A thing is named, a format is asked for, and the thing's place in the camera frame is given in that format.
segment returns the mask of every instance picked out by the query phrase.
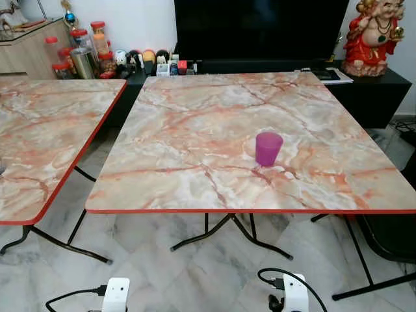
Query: purple cup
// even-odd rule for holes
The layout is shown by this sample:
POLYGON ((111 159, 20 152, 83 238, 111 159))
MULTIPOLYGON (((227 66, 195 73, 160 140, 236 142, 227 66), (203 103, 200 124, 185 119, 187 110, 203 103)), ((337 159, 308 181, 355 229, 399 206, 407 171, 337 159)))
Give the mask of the purple cup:
POLYGON ((255 161, 261 166, 273 166, 283 145, 283 138, 273 132, 263 132, 255 138, 255 161))

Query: red figurine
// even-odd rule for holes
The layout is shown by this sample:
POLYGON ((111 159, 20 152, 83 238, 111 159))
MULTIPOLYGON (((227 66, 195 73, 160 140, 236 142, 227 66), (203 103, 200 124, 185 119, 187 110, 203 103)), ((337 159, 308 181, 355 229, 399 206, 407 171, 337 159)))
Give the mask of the red figurine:
POLYGON ((351 21, 343 69, 354 76, 380 76, 387 69, 386 53, 393 54, 403 39, 398 20, 404 15, 404 0, 361 0, 361 15, 351 21))

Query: black tv screen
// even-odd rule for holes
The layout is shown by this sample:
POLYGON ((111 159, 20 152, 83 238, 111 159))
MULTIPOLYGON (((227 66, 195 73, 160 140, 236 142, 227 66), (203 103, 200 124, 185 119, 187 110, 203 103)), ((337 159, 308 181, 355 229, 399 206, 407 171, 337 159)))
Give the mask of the black tv screen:
POLYGON ((331 56, 348 0, 175 0, 181 59, 331 56))

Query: wooden cabinet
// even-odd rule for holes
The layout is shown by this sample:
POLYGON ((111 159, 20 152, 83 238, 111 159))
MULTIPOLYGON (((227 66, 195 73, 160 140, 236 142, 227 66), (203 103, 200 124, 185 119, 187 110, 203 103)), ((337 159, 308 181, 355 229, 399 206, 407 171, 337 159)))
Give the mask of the wooden cabinet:
POLYGON ((64 47, 70 46, 68 28, 62 19, 47 21, 31 31, 15 32, 13 39, 0 41, 0 76, 56 79, 45 51, 48 36, 56 36, 64 47))

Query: jar with red lid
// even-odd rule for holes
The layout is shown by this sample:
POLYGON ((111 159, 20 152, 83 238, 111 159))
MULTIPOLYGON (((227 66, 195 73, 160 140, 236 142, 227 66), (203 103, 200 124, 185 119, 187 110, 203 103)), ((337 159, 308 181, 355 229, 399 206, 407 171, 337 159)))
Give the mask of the jar with red lid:
POLYGON ((53 64, 52 68, 54 69, 58 79, 73 79, 73 75, 70 70, 70 63, 64 62, 53 64))
POLYGON ((105 34, 104 26, 105 26, 104 21, 92 21, 91 22, 91 28, 94 34, 105 34))
POLYGON ((91 47, 94 48, 91 37, 86 29, 75 29, 71 32, 73 41, 76 47, 91 47))
POLYGON ((92 36, 94 38, 94 45, 98 55, 106 55, 110 53, 109 44, 104 34, 98 33, 92 36))
POLYGON ((116 62, 113 59, 112 52, 107 54, 99 54, 99 70, 101 79, 108 79, 116 74, 116 62))
POLYGON ((47 59, 50 61, 50 64, 57 64, 60 62, 58 51, 62 48, 57 37, 46 37, 45 38, 45 50, 47 54, 47 59))
POLYGON ((75 29, 70 34, 73 38, 73 41, 75 42, 76 47, 86 47, 92 49, 95 62, 94 66, 98 68, 97 51, 86 29, 75 29))
POLYGON ((67 62, 70 65, 70 70, 74 76, 77 75, 77 68, 73 64, 73 60, 71 58, 71 51, 74 50, 74 47, 63 47, 58 51, 59 59, 61 62, 67 62))

